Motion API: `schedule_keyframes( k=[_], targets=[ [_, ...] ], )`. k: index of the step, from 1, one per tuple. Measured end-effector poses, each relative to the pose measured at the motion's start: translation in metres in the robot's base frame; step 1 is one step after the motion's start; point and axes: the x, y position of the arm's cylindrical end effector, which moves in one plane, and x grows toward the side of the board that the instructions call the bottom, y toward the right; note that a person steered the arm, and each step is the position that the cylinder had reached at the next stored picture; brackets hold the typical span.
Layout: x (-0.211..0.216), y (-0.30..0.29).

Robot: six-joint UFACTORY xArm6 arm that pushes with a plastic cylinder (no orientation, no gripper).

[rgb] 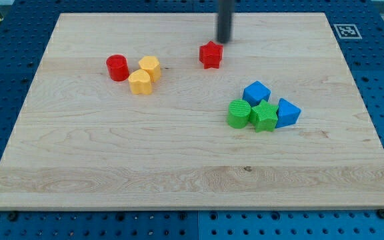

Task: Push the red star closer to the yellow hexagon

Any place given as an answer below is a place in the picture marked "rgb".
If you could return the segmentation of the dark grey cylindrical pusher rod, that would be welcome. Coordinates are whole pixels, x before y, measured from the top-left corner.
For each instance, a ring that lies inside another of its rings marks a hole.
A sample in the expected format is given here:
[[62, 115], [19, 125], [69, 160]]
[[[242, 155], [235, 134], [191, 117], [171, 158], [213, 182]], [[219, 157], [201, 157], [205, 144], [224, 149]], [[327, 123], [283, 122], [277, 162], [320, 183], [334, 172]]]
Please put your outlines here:
[[228, 43], [231, 40], [234, 0], [218, 0], [217, 12], [217, 41]]

